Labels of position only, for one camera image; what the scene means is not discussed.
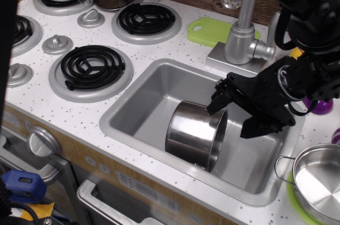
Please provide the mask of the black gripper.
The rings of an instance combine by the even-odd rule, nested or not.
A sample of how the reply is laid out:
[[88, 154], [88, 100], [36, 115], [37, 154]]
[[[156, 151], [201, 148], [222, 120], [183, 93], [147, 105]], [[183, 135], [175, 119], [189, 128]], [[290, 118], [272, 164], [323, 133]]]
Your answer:
[[295, 125], [294, 117], [285, 107], [292, 99], [279, 83], [279, 70], [285, 70], [295, 62], [278, 60], [254, 77], [228, 73], [215, 85], [216, 91], [207, 106], [208, 114], [213, 115], [230, 103], [247, 111], [252, 117], [243, 122], [241, 138], [278, 133], [284, 126]]

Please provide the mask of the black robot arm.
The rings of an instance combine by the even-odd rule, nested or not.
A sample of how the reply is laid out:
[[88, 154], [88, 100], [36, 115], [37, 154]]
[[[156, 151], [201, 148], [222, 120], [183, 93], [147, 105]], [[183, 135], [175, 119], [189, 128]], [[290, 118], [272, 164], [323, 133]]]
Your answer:
[[242, 138], [264, 136], [295, 125], [293, 102], [307, 98], [312, 106], [339, 98], [339, 0], [277, 0], [281, 12], [273, 18], [268, 43], [257, 41], [251, 22], [255, 0], [243, 0], [238, 21], [225, 45], [227, 62], [245, 64], [271, 59], [270, 45], [299, 48], [302, 55], [286, 56], [249, 78], [231, 72], [217, 83], [208, 113], [235, 103], [250, 115]]

